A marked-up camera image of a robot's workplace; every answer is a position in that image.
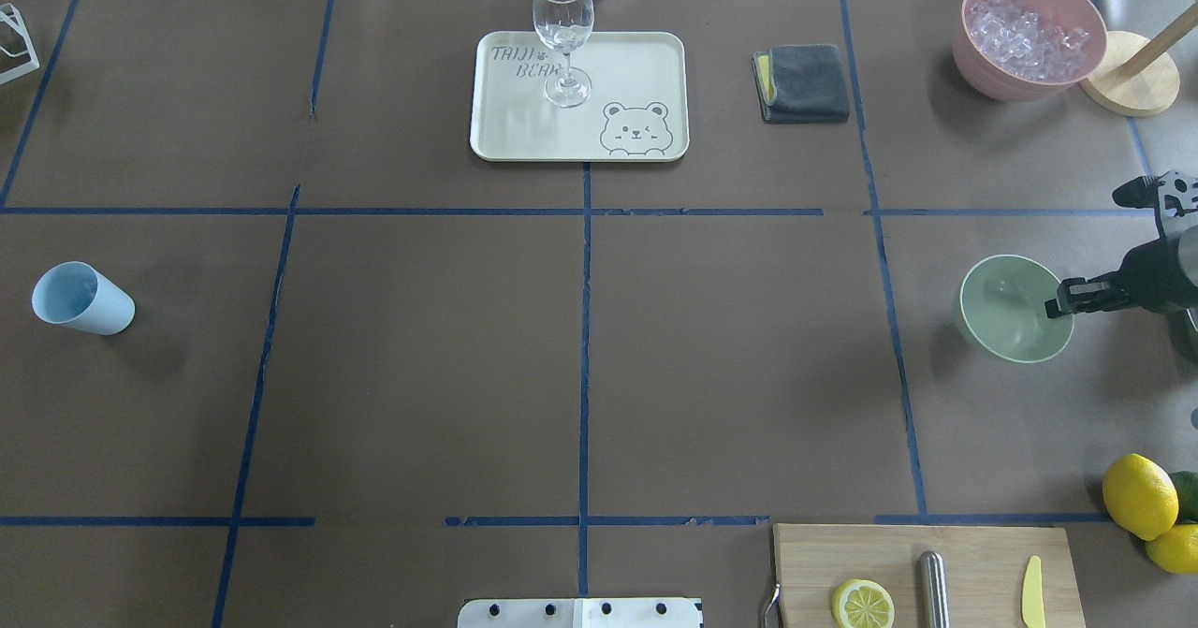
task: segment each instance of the green bowl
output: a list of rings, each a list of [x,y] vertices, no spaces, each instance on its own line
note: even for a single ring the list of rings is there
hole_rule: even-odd
[[[972,345],[1014,363],[1046,362],[1073,336],[1073,315],[1048,319],[1045,301],[1057,297],[1060,279],[1015,254],[978,262],[957,292],[957,328]]]

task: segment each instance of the bear drawing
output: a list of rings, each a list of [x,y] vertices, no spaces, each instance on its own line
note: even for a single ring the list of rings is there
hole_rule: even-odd
[[[673,135],[666,125],[666,104],[653,102],[642,109],[625,108],[619,102],[612,102],[603,108],[607,125],[603,128],[599,143],[610,155],[627,156],[664,156],[673,143]]]

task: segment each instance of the gray towel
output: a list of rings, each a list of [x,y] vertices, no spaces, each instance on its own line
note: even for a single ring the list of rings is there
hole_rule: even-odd
[[[767,66],[762,56],[769,58]],[[848,120],[848,89],[834,44],[779,44],[769,53],[754,53],[752,71],[767,122]]]

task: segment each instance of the robotic hand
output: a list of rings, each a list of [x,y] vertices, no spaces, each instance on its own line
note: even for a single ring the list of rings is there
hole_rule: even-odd
[[[1127,252],[1114,272],[1075,277],[1045,302],[1048,316],[1144,308],[1160,314],[1198,307],[1198,180],[1184,173],[1142,176],[1112,193],[1117,205],[1156,210],[1160,238]]]

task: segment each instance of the wine glass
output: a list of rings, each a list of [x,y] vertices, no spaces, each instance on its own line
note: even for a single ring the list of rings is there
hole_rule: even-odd
[[[582,48],[595,23],[593,0],[533,0],[532,24],[549,49],[565,55],[565,68],[545,79],[545,96],[564,109],[586,102],[591,96],[591,77],[570,66],[570,53]]]

